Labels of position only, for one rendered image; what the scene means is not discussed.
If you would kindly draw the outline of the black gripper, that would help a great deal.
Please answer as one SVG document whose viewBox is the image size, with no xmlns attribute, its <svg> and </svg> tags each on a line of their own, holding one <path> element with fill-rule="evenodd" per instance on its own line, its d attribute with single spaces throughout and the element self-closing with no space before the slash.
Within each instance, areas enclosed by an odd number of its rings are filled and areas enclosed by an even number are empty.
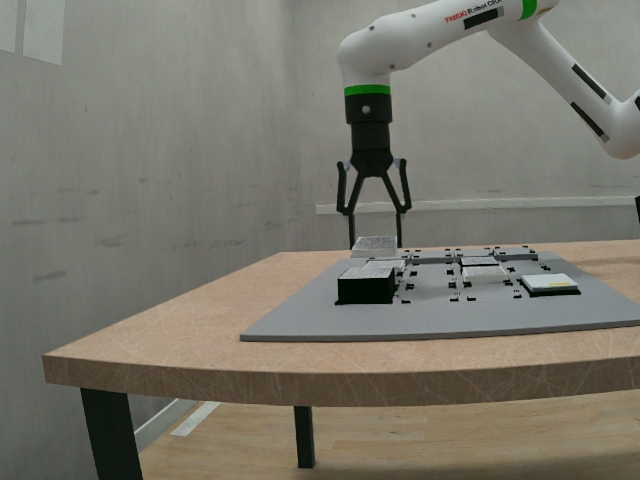
<svg viewBox="0 0 640 480">
<path fill-rule="evenodd" d="M 339 180 L 336 205 L 337 212 L 343 213 L 343 220 L 349 222 L 350 250 L 356 243 L 355 217 L 353 215 L 354 209 L 363 182 L 365 178 L 370 177 L 381 177 L 387 188 L 387 191 L 397 211 L 397 246 L 398 248 L 402 248 L 401 220 L 406 218 L 406 211 L 412 208 L 411 196 L 405 170 L 407 166 L 406 159 L 394 158 L 391 154 L 388 123 L 360 123 L 351 125 L 351 142 L 352 155 L 350 160 L 337 162 Z M 405 205 L 403 206 L 400 203 L 400 200 L 387 173 L 392 163 L 395 163 L 396 168 L 399 169 L 405 201 Z M 352 165 L 356 169 L 358 174 L 348 206 L 344 207 L 347 171 L 349 171 L 350 165 Z"/>
</svg>

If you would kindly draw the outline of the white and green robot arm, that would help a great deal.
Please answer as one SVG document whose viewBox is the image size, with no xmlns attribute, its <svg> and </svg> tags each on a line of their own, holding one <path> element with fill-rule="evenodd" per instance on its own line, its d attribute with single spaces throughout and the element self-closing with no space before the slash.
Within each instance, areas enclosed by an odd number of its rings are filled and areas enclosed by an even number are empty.
<svg viewBox="0 0 640 480">
<path fill-rule="evenodd" d="M 439 0 L 376 19 L 338 49 L 346 123 L 392 123 L 390 71 L 486 30 L 563 97 L 607 154 L 633 158 L 640 154 L 640 89 L 619 102 L 552 37 L 539 19 L 559 2 Z"/>
</svg>

